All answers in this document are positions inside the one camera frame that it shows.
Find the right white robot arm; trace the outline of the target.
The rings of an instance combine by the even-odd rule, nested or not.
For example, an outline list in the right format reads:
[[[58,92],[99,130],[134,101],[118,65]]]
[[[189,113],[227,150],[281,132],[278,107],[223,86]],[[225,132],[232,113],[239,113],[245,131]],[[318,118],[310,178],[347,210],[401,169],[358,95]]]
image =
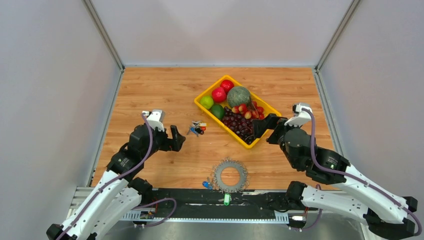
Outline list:
[[[373,234],[387,240],[420,236],[423,226],[415,215],[418,201],[412,196],[398,196],[364,176],[339,153],[317,146],[315,133],[307,133],[292,120],[270,114],[253,121],[253,135],[278,145],[291,167],[304,172],[313,181],[338,188],[346,196],[323,191],[299,181],[292,181],[286,191],[286,204],[292,209],[318,208],[354,219]]]

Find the blue capped key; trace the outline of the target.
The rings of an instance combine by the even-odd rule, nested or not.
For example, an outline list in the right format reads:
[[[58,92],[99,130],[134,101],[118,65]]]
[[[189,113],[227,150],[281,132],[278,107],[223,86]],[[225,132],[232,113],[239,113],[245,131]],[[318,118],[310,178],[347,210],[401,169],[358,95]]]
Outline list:
[[[203,187],[207,188],[208,190],[213,190],[214,186],[212,184],[212,181],[210,180],[209,177],[206,178],[206,181],[202,182]]]

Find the red pomegranate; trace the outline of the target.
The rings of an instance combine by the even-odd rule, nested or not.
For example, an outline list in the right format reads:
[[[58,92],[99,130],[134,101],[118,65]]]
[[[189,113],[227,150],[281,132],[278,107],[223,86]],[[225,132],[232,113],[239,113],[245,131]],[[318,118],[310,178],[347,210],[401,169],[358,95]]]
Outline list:
[[[227,94],[223,87],[217,87],[211,92],[211,97],[215,103],[222,103],[227,100]]]

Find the red apple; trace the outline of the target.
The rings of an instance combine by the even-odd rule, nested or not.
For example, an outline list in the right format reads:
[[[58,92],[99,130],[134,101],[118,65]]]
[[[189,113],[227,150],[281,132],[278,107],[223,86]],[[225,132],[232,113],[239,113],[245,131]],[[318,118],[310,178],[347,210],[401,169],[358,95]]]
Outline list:
[[[224,92],[228,94],[228,92],[234,87],[234,83],[231,80],[225,79],[220,83],[220,87],[223,88]]]

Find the green netted melon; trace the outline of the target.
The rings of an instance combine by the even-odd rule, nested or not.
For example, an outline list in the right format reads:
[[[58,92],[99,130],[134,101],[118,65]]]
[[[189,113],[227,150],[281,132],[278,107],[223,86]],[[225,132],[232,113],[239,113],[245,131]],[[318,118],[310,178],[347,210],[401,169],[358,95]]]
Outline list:
[[[252,100],[250,91],[243,86],[234,86],[226,96],[228,105],[233,108],[241,104],[249,104]]]

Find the green capped key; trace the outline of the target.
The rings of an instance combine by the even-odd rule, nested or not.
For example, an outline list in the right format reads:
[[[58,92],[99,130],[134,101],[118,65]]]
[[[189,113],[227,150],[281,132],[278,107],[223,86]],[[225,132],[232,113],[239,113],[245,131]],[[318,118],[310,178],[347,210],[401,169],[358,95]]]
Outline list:
[[[229,194],[229,193],[225,193],[224,194],[224,198],[223,198],[223,204],[225,205],[225,206],[229,206],[230,205],[230,203],[231,203],[231,195]]]

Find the purple grape bunch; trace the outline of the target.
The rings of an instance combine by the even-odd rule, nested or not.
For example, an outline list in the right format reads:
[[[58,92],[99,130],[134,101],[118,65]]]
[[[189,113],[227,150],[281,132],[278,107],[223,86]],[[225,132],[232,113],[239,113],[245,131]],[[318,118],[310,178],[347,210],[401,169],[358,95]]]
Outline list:
[[[227,106],[224,107],[225,115],[221,122],[228,127],[237,137],[247,145],[251,145],[255,138],[253,136],[253,120],[237,118]]]

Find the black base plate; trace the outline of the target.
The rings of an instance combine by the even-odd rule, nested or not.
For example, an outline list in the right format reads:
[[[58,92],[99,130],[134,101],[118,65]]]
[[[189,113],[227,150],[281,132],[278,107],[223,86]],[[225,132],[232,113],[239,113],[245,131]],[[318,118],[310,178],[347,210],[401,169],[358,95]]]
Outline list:
[[[164,198],[176,200],[172,218],[181,219],[272,219],[276,213],[303,214],[306,207],[288,201],[286,192],[245,190],[230,194],[229,205],[224,205],[225,194],[217,190],[188,188],[155,188],[143,204]]]

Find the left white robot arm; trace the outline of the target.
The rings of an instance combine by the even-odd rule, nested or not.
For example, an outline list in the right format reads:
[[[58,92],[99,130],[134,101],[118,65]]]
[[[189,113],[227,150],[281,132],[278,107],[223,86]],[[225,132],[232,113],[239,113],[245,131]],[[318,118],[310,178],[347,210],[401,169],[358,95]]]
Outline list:
[[[116,152],[100,181],[76,212],[46,231],[50,240],[99,240],[127,212],[152,206],[152,185],[136,175],[144,162],[157,151],[179,152],[186,137],[171,125],[171,138],[165,130],[138,125],[128,142]]]

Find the light green apple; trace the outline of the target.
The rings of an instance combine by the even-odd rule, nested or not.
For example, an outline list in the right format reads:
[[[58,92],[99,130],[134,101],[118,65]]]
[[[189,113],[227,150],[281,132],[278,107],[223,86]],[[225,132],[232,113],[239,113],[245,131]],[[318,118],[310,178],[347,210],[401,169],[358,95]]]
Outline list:
[[[214,100],[210,95],[206,95],[199,100],[199,104],[209,110],[214,105]]]

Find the dark green lime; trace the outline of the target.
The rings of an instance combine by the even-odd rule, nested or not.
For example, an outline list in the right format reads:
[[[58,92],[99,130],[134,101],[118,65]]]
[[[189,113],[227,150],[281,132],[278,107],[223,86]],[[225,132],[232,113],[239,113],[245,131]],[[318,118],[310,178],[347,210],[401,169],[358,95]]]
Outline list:
[[[225,109],[220,104],[214,104],[209,111],[219,120],[221,121],[225,116]]]

